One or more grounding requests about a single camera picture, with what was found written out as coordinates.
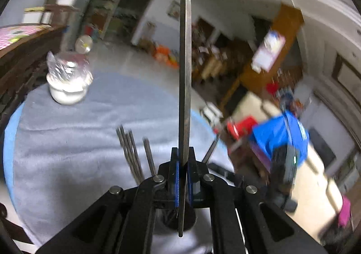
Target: gray floor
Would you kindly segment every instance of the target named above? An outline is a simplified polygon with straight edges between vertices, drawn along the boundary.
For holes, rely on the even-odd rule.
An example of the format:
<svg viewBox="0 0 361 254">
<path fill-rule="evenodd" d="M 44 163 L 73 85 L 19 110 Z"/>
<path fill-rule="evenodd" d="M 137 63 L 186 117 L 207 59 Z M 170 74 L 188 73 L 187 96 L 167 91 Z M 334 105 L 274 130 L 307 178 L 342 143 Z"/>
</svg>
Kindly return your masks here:
<svg viewBox="0 0 361 254">
<path fill-rule="evenodd" d="M 94 71 L 111 71 L 138 78 L 158 85 L 164 90 L 167 90 L 170 94 L 173 94 L 174 97 L 178 98 L 179 71 L 157 62 L 143 51 L 137 50 L 131 46 L 99 42 L 93 46 L 88 57 Z M 192 89 L 191 108 L 199 111 L 204 106 L 204 100 Z M 8 220 L 21 226 L 21 221 L 15 212 L 8 194 L 3 172 L 4 170 L 1 169 L 0 202 L 3 203 L 8 210 Z M 34 245 L 20 242 L 16 242 L 16 244 L 21 250 L 29 253 L 35 253 L 37 250 Z"/>
</svg>

